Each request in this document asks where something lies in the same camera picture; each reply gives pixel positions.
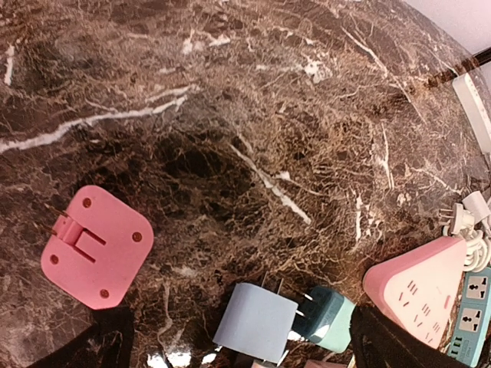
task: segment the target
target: white wall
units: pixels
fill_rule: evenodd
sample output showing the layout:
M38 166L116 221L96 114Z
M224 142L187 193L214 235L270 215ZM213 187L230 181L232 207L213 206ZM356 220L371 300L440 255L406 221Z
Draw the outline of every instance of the white wall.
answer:
M491 0L405 0L471 53L491 47ZM483 67L491 90L491 63Z

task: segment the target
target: blue plug adapter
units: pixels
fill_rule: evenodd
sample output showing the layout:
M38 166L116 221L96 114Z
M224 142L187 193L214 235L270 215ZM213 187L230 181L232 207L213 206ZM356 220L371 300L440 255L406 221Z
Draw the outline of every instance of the blue plug adapter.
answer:
M293 321L294 332L335 353L348 347L354 304L337 291L316 286L298 309Z
M476 366L483 350L491 317L491 268L467 272L459 316L447 355L468 366Z

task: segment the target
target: teal power strip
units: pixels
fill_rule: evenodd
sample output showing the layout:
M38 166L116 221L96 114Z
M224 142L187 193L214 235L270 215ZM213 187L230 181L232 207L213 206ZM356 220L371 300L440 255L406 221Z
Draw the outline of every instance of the teal power strip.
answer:
M491 317L491 268L467 272L459 316L447 354L468 366L476 366Z

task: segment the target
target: pink object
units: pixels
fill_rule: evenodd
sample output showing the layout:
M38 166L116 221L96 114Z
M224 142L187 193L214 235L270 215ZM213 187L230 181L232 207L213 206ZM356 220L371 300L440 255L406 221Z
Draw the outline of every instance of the pink object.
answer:
M92 309L116 307L153 245L146 218L98 186L81 188L41 256L58 287Z
M321 362L320 360L307 360L305 368L346 368L342 364Z
M391 320L437 348L462 277L466 242L441 237L370 268L363 288Z

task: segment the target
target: brown marble surface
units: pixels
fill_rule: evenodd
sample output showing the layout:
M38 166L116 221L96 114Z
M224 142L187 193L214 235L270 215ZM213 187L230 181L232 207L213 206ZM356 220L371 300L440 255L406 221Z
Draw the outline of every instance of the brown marble surface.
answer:
M7 50L1 367L91 323L41 273L48 234L34 225L83 185L150 220L124 300L132 366L165 352L177 368L213 352L235 283L268 271L296 300L323 284L366 301L370 266L437 237L438 208L489 183L442 77L473 62L400 1L0 0ZM328 355L289 348L290 367Z

